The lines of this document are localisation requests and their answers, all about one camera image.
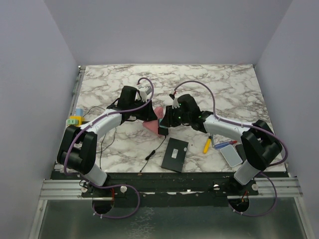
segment marble surface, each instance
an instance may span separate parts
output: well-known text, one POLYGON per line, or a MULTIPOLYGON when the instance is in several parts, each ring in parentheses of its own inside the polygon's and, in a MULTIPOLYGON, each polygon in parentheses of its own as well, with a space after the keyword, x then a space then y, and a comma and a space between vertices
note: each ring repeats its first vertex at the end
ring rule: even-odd
MULTIPOLYGON (((265 120, 271 125, 267 109, 252 65, 101 65, 87 66, 80 90, 77 108, 87 112, 92 106, 106 108, 121 93, 124 85, 136 86, 140 77, 148 77, 155 87, 153 107, 171 105, 168 96, 178 83, 199 80, 213 91, 216 111, 222 117, 253 122, 265 120)), ((196 83, 178 89, 177 97, 191 94, 201 110, 212 111, 212 99, 205 88, 196 83)), ((103 110, 93 108, 86 116, 92 120, 103 110)), ((105 137, 102 148, 113 140, 114 129, 105 137)), ((183 172, 233 172, 218 150, 209 149, 203 154, 207 134, 191 127, 179 126, 169 130, 169 137, 189 142, 183 172)), ((102 153, 101 167, 106 172, 139 172, 145 157, 157 148, 163 137, 157 137, 142 126, 141 121, 125 122, 117 127, 114 143, 102 153)), ((215 143, 229 139, 215 135, 215 143)), ((99 140, 97 151, 100 151, 99 140)), ((143 172, 171 172, 160 167, 168 139, 150 159, 143 172)), ((96 163, 99 165, 100 154, 96 163)), ((267 171, 285 171, 284 165, 270 167, 267 171)))

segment gray floor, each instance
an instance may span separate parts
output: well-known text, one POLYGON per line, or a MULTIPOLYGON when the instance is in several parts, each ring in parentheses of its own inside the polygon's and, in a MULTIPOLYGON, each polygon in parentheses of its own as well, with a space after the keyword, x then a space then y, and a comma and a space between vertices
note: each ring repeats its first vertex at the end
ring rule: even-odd
MULTIPOLYGON (((273 199, 251 199, 247 212, 260 213, 273 199)), ((113 209, 123 215, 132 209, 113 209)), ((41 239, 303 239, 306 238, 293 198, 279 199, 267 216, 248 218, 230 208, 140 208, 122 220, 93 216, 89 201, 48 202, 41 239)))

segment blue pen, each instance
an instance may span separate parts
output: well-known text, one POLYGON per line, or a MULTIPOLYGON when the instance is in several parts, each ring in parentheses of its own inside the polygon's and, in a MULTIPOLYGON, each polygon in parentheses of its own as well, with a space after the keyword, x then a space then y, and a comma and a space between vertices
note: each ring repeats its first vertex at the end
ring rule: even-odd
POLYGON ((237 143, 237 141, 233 140, 233 141, 229 141, 229 142, 223 142, 223 143, 218 143, 214 146, 215 149, 221 149, 223 147, 226 147, 228 145, 233 145, 237 143))

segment white wall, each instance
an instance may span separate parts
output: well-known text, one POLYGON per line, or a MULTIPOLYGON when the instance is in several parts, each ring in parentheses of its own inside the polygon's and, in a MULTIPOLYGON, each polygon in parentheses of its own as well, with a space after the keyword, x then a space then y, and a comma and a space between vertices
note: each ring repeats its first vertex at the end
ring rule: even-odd
POLYGON ((42 0, 0 7, 0 237, 27 238, 78 72, 42 0))
POLYGON ((291 0, 44 0, 78 64, 256 64, 291 0))
POLYGON ((319 238, 319 1, 294 0, 256 66, 276 134, 290 150, 319 238))

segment robotic arm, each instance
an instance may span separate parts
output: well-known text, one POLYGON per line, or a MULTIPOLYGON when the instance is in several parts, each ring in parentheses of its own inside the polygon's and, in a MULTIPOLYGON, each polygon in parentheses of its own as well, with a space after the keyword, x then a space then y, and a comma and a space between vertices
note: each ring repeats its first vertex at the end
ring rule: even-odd
MULTIPOLYGON (((149 88, 138 90, 134 87, 124 86, 121 96, 116 100, 117 104, 115 104, 115 101, 108 106, 101 115, 104 116, 102 119, 100 119, 101 116, 98 116, 93 121, 80 127, 69 126, 61 143, 57 162, 64 164, 72 141, 77 134, 87 128, 76 140, 76 143, 82 143, 82 147, 74 146, 71 149, 67 167, 81 173, 83 177, 98 186, 105 185, 107 174, 95 164, 97 140, 111 129, 123 124, 131 116, 144 121, 157 120, 151 101, 137 111, 128 111, 144 105, 149 92, 149 88)), ((230 181, 234 188, 246 185, 260 171, 265 170, 282 150, 278 140, 263 132, 266 130, 272 133, 264 121, 258 120, 255 123, 237 121, 238 125, 221 121, 213 112, 201 111, 190 94, 175 98, 172 106, 166 106, 165 116, 159 126, 176 127, 181 124, 189 124, 194 130, 223 135, 243 144, 247 160, 235 172, 230 181)))

